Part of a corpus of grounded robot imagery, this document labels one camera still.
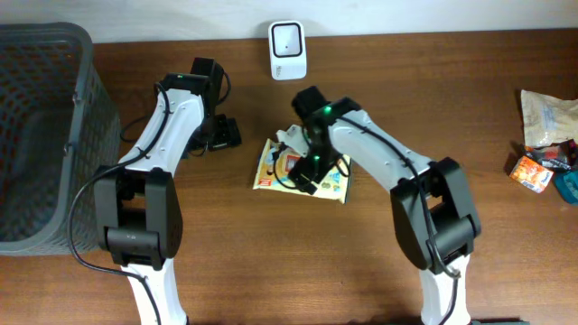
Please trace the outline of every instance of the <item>white wall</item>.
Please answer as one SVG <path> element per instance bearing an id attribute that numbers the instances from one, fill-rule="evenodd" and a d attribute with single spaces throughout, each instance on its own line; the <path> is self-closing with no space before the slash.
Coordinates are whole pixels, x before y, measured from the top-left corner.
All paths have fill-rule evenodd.
<path id="1" fill-rule="evenodd" d="M 309 36 L 578 27 L 578 0 L 0 0 L 0 23 L 77 23 L 93 42 L 266 37 L 282 19 Z"/>

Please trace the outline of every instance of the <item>mesh basket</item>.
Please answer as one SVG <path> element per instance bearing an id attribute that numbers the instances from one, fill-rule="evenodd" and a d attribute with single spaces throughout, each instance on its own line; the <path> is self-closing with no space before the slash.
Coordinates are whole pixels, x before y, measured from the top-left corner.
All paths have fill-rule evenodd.
<path id="1" fill-rule="evenodd" d="M 72 23 L 0 25 L 0 255 L 67 254 L 79 187 L 115 163 L 120 122 Z M 97 245 L 94 198 L 79 203 L 74 240 Z"/>

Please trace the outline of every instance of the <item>yellow snack bag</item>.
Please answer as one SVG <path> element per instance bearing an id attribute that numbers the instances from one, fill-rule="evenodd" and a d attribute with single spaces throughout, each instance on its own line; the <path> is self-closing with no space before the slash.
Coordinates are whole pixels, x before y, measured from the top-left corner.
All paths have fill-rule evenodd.
<path id="1" fill-rule="evenodd" d="M 273 153 L 277 150 L 278 145 L 279 144 L 267 139 L 263 152 L 261 153 L 261 159 L 259 159 L 259 165 L 257 166 L 253 190 L 279 190 L 287 193 L 309 196 L 309 194 L 299 190 L 289 190 L 279 184 L 275 179 L 273 174 Z M 293 185 L 293 183 L 289 181 L 287 175 L 289 174 L 289 171 L 293 169 L 299 158 L 301 158 L 301 155 L 291 148 L 285 149 L 279 156 L 276 169 L 277 175 L 283 183 Z M 347 155 L 343 155 L 343 159 L 348 165 L 351 165 L 351 158 Z M 340 167 L 342 170 L 347 171 L 347 167 L 343 165 Z M 315 186 L 317 186 L 317 191 L 313 196 L 315 198 L 338 200 L 341 203 L 345 203 L 350 185 L 350 176 L 344 177 L 336 167 L 333 167 L 319 184 L 315 184 Z"/>
<path id="2" fill-rule="evenodd" d="M 520 182 L 536 193 L 545 190 L 545 187 L 552 180 L 552 176 L 554 176 L 554 172 L 526 156 L 517 161 L 516 167 L 509 175 L 511 179 Z"/>

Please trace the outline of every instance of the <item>food package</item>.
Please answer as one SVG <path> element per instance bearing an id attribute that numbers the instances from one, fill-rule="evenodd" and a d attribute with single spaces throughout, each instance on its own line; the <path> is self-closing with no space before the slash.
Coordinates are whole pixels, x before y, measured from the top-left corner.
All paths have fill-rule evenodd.
<path id="1" fill-rule="evenodd" d="M 574 140 L 570 140 L 563 143 L 562 147 L 568 155 L 568 163 L 572 166 L 572 170 L 578 171 L 578 145 Z"/>
<path id="2" fill-rule="evenodd" d="M 548 170 L 546 167 L 540 166 L 539 163 L 534 162 L 530 158 L 524 156 L 517 162 L 516 167 L 509 175 L 515 181 L 520 182 L 530 190 L 536 193 L 541 193 L 545 190 L 550 180 L 552 180 L 554 172 Z"/>
<path id="3" fill-rule="evenodd" d="M 309 196 L 309 194 L 299 190 L 289 190 L 279 184 L 275 179 L 273 174 L 273 153 L 278 147 L 279 144 L 267 139 L 263 152 L 261 153 L 261 158 L 259 159 L 259 165 L 257 166 L 253 190 L 279 190 Z M 283 183 L 286 183 L 289 186 L 294 186 L 294 184 L 288 179 L 287 175 L 299 158 L 301 158 L 301 156 L 296 151 L 287 148 L 281 153 L 277 160 L 277 175 Z M 348 165 L 351 165 L 351 159 L 347 155 L 343 155 L 343 159 Z M 340 162 L 340 167 L 344 172 L 348 172 L 348 167 L 344 162 Z M 338 200 L 341 203 L 345 203 L 350 186 L 350 178 L 351 175 L 349 177 L 344 177 L 340 174 L 337 167 L 333 167 L 319 184 L 314 183 L 314 185 L 317 186 L 317 191 L 313 196 L 315 198 Z"/>
<path id="4" fill-rule="evenodd" d="M 554 172 L 568 172 L 572 169 L 568 156 L 561 145 L 553 145 L 542 149 L 525 146 L 526 156 L 531 160 L 551 169 Z"/>
<path id="5" fill-rule="evenodd" d="M 530 147 L 578 138 L 578 100 L 562 100 L 522 90 L 524 141 Z"/>

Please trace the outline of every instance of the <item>plastic bag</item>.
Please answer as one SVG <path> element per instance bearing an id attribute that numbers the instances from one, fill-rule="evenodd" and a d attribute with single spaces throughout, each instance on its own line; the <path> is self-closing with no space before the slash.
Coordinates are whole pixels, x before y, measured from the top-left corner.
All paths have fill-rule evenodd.
<path id="1" fill-rule="evenodd" d="M 522 90 L 524 141 L 544 147 L 578 138 L 578 100 L 562 100 Z"/>
<path id="2" fill-rule="evenodd" d="M 568 172 L 572 169 L 561 145 L 553 145 L 543 149 L 536 149 L 526 145 L 524 150 L 526 150 L 528 158 L 554 172 Z"/>
<path id="3" fill-rule="evenodd" d="M 287 193 L 309 195 L 299 190 L 288 190 L 276 180 L 273 174 L 273 153 L 277 150 L 278 145 L 279 144 L 267 139 L 263 152 L 261 153 L 261 158 L 259 159 L 259 165 L 257 166 L 253 190 L 279 190 Z M 293 183 L 289 181 L 287 175 L 300 157 L 301 155 L 291 148 L 288 148 L 281 153 L 276 169 L 277 175 L 283 183 L 293 186 Z M 351 166 L 351 158 L 344 154 L 343 159 L 349 166 Z M 347 171 L 347 166 L 344 165 L 344 162 L 340 163 L 341 169 Z M 351 175 L 349 177 L 344 177 L 336 167 L 333 167 L 319 184 L 315 184 L 319 186 L 313 196 L 315 198 L 338 200 L 341 203 L 345 203 L 350 183 Z"/>

